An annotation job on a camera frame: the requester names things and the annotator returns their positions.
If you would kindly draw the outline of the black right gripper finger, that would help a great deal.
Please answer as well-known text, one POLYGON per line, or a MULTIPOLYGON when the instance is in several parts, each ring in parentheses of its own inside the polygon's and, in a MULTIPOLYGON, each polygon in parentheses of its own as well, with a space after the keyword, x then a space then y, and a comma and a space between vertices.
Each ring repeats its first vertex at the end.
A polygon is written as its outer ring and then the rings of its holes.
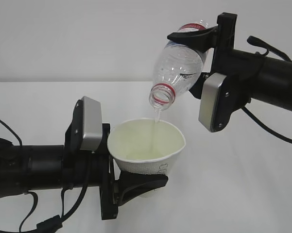
POLYGON ((206 52, 211 48, 215 48, 217 40, 218 27, 214 26, 209 29, 187 32, 187 33, 171 33, 167 39, 190 49, 199 52, 206 52))
POLYGON ((203 85, 206 79, 209 77, 208 72, 202 72, 199 76, 198 80, 195 82, 195 84, 191 87, 189 92, 196 98, 201 99, 203 85))

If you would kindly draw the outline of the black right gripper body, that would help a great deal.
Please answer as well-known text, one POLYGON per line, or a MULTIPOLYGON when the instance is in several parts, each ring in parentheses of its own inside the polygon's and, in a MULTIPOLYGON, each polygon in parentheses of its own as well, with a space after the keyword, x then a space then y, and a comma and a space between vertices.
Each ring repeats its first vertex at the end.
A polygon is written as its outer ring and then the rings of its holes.
POLYGON ((226 76, 223 88, 229 92, 231 112, 245 106, 250 99, 263 101, 259 77, 265 65, 264 56, 234 49, 236 21, 236 14, 224 12, 218 15, 211 66, 211 74, 226 76))

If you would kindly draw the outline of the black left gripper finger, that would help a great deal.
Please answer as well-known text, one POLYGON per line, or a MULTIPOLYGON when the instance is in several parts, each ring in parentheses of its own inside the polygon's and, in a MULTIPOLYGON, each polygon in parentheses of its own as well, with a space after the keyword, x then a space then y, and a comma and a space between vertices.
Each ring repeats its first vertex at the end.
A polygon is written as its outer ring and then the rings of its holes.
POLYGON ((121 171, 118 180, 114 182, 115 201, 118 206, 123 206, 132 199, 164 187, 168 177, 164 174, 137 174, 121 171))

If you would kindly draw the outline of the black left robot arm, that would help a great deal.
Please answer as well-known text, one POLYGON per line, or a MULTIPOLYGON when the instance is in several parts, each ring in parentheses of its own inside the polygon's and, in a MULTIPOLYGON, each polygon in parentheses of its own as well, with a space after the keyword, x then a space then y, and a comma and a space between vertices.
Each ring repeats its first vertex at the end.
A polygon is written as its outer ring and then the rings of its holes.
POLYGON ((82 187, 90 168, 88 186, 100 191, 101 218, 115 219, 118 207, 148 191, 164 187, 164 174, 144 175, 121 171, 115 179, 113 159, 107 149, 110 125, 103 124, 103 138, 91 153, 80 150, 64 166, 67 149, 63 145, 14 146, 0 138, 0 198, 30 190, 82 187))

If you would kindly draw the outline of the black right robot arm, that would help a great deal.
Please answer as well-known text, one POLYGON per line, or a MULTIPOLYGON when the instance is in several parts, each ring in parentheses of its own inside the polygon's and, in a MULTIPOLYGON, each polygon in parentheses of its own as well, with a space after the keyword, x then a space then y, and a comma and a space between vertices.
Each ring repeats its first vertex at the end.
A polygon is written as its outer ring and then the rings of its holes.
POLYGON ((199 80, 200 113, 230 116, 251 99, 292 111, 292 60, 263 40, 247 42, 266 52, 250 53, 234 48, 237 15, 221 13, 217 25, 201 31, 171 33, 168 39, 200 52, 213 49, 208 78, 199 80))

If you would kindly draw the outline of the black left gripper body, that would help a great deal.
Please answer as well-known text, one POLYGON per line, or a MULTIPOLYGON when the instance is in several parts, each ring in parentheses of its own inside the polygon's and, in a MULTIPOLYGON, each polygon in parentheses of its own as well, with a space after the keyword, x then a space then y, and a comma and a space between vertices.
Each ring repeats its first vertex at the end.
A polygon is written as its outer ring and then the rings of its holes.
POLYGON ((102 214, 117 214, 118 205, 114 200, 114 165, 107 148, 110 124, 103 124, 103 137, 98 148, 91 155, 89 186, 98 186, 102 214))

